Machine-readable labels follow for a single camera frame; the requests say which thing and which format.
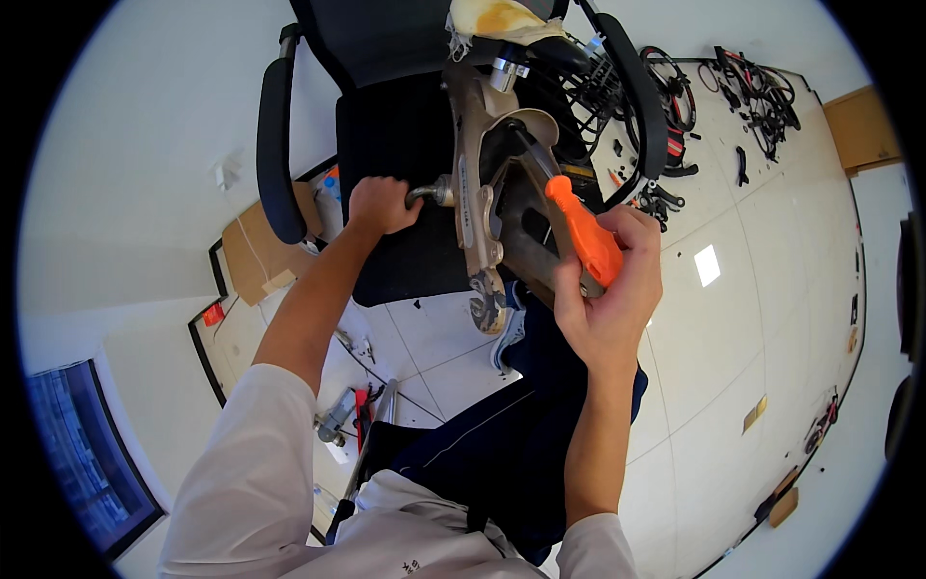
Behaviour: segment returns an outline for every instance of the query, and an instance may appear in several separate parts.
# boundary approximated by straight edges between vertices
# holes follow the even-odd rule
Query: sneaker
[[[492,364],[493,368],[504,374],[510,374],[512,368],[502,361],[502,352],[508,346],[524,339],[524,314],[526,310],[524,304],[518,298],[517,290],[521,288],[516,288],[517,284],[519,282],[505,284],[507,301],[505,327],[502,328],[502,333],[495,339],[495,343],[492,344],[492,349],[489,351],[489,363]]]

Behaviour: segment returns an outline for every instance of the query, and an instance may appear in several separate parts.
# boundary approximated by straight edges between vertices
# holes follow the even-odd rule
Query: wire basket
[[[577,46],[585,47],[578,38],[567,35]],[[592,69],[588,74],[564,73],[538,59],[532,62],[528,75],[547,101],[544,109],[559,125],[560,140],[553,147],[554,153],[560,160],[580,166],[588,164],[607,122],[619,117],[623,98],[623,87],[611,59],[603,52],[592,54],[590,59]],[[558,108],[559,114],[550,107]]]

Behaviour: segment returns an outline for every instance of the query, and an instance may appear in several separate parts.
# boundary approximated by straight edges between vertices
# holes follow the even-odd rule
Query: white shirt
[[[177,494],[159,576],[544,576],[491,521],[466,533],[466,507],[392,471],[366,484],[335,545],[307,547],[315,407],[308,385],[283,368],[258,364],[242,376]],[[636,576],[612,513],[573,524],[557,563],[565,579]]]

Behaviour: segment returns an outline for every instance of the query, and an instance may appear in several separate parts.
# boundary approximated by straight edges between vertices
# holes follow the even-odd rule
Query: orange screwdriver handle
[[[557,175],[546,182],[546,196],[552,199],[566,216],[569,236],[576,255],[584,268],[602,287],[609,287],[620,273],[624,256],[620,253],[614,233],[598,225],[594,214],[572,194],[572,181]]]

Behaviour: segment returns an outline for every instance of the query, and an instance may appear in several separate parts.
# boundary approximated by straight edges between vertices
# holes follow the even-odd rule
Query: window
[[[110,561],[164,515],[125,450],[92,360],[26,380],[48,461],[84,532]]]

